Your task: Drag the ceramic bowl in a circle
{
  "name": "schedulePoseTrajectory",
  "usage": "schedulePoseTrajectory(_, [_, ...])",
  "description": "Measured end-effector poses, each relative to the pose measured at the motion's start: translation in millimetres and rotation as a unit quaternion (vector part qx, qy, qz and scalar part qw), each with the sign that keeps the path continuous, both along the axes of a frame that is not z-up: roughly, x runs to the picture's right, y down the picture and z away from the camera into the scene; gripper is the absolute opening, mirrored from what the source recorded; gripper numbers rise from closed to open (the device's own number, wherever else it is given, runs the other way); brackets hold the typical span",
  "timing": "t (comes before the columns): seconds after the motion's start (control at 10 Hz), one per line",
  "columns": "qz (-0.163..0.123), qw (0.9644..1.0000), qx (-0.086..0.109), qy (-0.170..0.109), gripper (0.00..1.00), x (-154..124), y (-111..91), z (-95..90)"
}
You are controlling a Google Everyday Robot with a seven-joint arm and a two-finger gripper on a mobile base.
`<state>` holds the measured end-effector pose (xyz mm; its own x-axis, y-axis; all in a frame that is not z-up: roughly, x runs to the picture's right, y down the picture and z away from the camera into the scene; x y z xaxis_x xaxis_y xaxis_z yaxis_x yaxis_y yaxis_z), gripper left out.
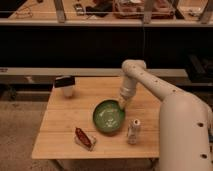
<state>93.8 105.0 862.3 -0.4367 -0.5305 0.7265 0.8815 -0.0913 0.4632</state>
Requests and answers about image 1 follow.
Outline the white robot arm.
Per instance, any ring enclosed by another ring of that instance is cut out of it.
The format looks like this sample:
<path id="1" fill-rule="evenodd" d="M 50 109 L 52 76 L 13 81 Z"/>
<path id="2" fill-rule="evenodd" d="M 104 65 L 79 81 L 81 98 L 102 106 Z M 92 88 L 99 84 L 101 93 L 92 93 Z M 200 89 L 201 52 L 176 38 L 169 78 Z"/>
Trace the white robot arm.
<path id="1" fill-rule="evenodd" d="M 146 70 L 142 60 L 125 60 L 119 106 L 124 109 L 141 83 L 161 101 L 159 110 L 160 171 L 212 171 L 209 133 L 213 111 L 196 95 Z"/>

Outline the white wrapped gripper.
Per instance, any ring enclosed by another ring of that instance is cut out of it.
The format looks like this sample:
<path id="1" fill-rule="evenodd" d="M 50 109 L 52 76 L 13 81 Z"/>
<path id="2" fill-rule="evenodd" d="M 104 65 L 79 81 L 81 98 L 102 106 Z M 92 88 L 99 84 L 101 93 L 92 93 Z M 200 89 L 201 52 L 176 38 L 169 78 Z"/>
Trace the white wrapped gripper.
<path id="1" fill-rule="evenodd" d="M 130 78 L 129 76 L 123 77 L 123 82 L 120 87 L 118 100 L 119 107 L 122 110 L 126 108 L 127 104 L 136 94 L 136 85 L 137 82 L 133 78 Z"/>

